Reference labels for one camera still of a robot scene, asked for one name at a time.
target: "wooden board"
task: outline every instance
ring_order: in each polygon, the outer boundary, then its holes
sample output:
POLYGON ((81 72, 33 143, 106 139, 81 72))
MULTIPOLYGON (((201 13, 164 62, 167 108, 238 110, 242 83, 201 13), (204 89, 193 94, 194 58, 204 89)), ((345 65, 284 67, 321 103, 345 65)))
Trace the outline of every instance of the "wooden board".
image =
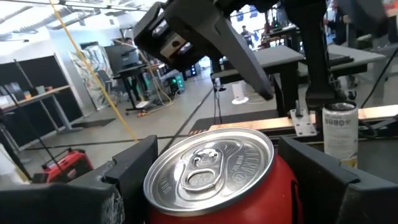
MULTIPOLYGON (((21 105, 21 104, 24 104, 24 103, 28 103, 29 101, 35 100, 37 98, 40 98, 40 97, 43 97, 43 96, 46 96, 46 95, 51 95, 51 94, 57 93, 57 92, 59 92, 61 90, 64 90, 64 89, 67 89, 67 88, 70 88, 70 87, 71 87, 70 85, 66 85, 66 86, 61 86, 61 87, 58 87, 58 88, 54 88, 54 89, 52 89, 50 91, 46 91, 43 94, 39 94, 37 96, 33 96, 30 99, 25 99, 25 100, 18 101, 18 104, 21 105)), ((5 110, 5 109, 10 108, 12 106, 15 106, 15 105, 2 106, 1 109, 5 110)))
MULTIPOLYGON (((359 109, 358 118, 361 120, 383 119, 383 118, 391 118, 397 114, 398 114, 398 105, 378 106, 373 108, 359 109)), ((310 119, 312 123, 315 123, 314 114, 310 115, 310 119)), ((288 117, 263 119, 258 121, 217 124, 210 127, 210 130, 220 129, 220 128, 231 128, 231 127, 250 128, 255 130, 293 128, 293 122, 291 119, 288 119, 288 117)))

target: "red object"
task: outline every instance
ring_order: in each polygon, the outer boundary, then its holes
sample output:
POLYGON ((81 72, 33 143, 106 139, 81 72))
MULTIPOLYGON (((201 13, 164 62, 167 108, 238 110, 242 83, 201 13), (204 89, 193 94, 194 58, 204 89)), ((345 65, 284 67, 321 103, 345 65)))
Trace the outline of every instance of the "red object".
POLYGON ((173 217, 150 210, 150 224, 303 224, 297 180, 277 154, 271 171, 253 192, 233 205, 197 217, 173 217))
POLYGON ((62 174, 56 164, 44 167, 44 173, 47 175, 46 183, 69 182, 77 177, 93 170, 93 165, 87 158, 84 150, 69 150, 68 154, 58 161, 62 174))

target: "metal bracket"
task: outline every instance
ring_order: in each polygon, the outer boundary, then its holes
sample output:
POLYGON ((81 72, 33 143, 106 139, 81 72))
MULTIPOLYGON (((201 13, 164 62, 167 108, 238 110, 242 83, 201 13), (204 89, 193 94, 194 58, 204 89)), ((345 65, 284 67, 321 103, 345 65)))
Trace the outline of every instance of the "metal bracket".
POLYGON ((316 136, 317 130, 310 121, 310 116, 304 108, 290 110, 294 129, 298 137, 316 136))

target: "pull tab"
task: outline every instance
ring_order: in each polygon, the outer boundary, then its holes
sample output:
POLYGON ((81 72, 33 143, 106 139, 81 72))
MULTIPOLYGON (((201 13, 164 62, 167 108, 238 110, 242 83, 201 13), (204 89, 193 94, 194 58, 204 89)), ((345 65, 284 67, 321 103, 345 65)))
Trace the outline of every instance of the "pull tab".
POLYGON ((181 178, 181 187, 199 192, 215 187, 221 177, 224 155, 219 149, 203 149, 194 154, 181 178))

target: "white can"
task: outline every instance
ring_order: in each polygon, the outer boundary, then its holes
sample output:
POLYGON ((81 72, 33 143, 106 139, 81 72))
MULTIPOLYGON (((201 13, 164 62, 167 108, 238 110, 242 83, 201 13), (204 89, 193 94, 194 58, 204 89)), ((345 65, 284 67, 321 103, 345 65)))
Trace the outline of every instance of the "white can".
POLYGON ((358 164, 358 109, 349 101, 325 105, 323 113, 323 141, 325 153, 351 167, 358 164))

